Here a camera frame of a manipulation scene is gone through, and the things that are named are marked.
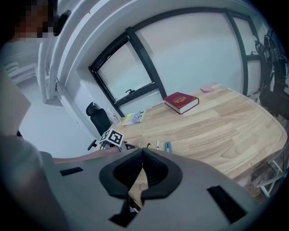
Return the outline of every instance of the book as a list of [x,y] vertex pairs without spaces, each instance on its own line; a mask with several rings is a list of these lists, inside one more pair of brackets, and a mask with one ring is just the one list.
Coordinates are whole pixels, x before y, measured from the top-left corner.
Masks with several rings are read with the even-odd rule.
[[164,98],[164,103],[175,110],[177,113],[182,114],[198,105],[199,98],[176,92]]
[[146,110],[139,111],[137,113],[130,113],[127,115],[126,119],[123,121],[122,126],[124,125],[134,125],[143,121]]

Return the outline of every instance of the wooden desk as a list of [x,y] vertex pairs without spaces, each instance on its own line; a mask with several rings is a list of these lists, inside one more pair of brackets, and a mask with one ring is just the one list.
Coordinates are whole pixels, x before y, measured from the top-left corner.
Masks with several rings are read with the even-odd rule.
[[[282,149],[287,134],[269,112],[247,97],[217,84],[212,88],[213,92],[192,94],[200,103],[182,115],[161,104],[148,109],[140,124],[112,128],[141,148],[148,143],[156,148],[159,139],[164,150],[164,143],[170,141],[174,154],[203,161],[239,180]],[[142,170],[130,190],[138,205],[146,188]]]

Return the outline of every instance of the marker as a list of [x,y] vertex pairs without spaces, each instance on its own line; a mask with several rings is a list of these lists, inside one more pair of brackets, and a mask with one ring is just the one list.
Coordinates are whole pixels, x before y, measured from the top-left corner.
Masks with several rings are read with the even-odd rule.
[[159,140],[157,140],[157,150],[159,150]]

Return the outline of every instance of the red book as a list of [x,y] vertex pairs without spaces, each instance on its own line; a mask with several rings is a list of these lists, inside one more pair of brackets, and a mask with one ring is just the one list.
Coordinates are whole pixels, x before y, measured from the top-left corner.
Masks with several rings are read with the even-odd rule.
[[176,92],[164,98],[164,103],[175,110],[177,113],[182,114],[198,105],[199,98]]

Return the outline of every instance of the black window frame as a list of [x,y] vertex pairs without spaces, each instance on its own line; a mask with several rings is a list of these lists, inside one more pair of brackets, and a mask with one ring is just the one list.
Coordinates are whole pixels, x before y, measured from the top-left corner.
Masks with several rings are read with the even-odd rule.
[[[113,105],[115,110],[120,114],[121,117],[124,117],[124,114],[120,110],[120,106],[133,100],[136,99],[150,91],[153,91],[155,89],[158,89],[160,91],[160,94],[162,98],[165,98],[167,96],[166,91],[163,87],[162,81],[158,75],[158,72],[148,54],[146,49],[144,48],[143,44],[139,40],[139,38],[136,35],[136,31],[152,24],[155,23],[159,20],[166,19],[169,17],[181,15],[181,14],[190,14],[190,13],[221,13],[226,15],[228,18],[231,27],[235,33],[235,36],[237,38],[237,42],[239,45],[240,53],[241,53],[241,58],[242,58],[242,68],[243,68],[243,95],[247,96],[248,92],[248,61],[252,60],[260,60],[261,62],[261,69],[263,61],[260,55],[246,55],[245,52],[245,46],[243,44],[243,40],[240,34],[240,31],[236,25],[236,22],[234,21],[234,18],[240,18],[243,20],[248,21],[249,26],[251,28],[251,31],[253,35],[257,38],[259,41],[259,37],[257,34],[257,30],[254,26],[254,23],[251,19],[250,16],[229,10],[227,8],[214,8],[214,7],[190,7],[190,8],[183,8],[183,9],[175,9],[171,10],[168,12],[164,12],[158,15],[155,15],[151,18],[148,18],[138,24],[136,24],[133,27],[128,27],[125,32],[123,32],[119,37],[117,37],[112,43],[108,45],[107,48],[104,49],[104,51],[96,58],[96,60],[89,66],[89,71],[93,75],[95,81],[98,83],[100,88],[102,89],[103,93],[106,95],[110,103]],[[124,44],[127,42],[130,42],[134,50],[136,51],[138,57],[140,58],[142,64],[144,65],[144,68],[146,69],[152,83],[135,90],[134,92],[130,93],[129,95],[123,97],[122,99],[116,101],[109,91],[108,87],[105,85],[104,81],[101,79],[101,77],[98,74],[98,70],[102,67],[102,65],[105,63],[106,60],[110,56],[112,56],[120,47],[122,47]]]

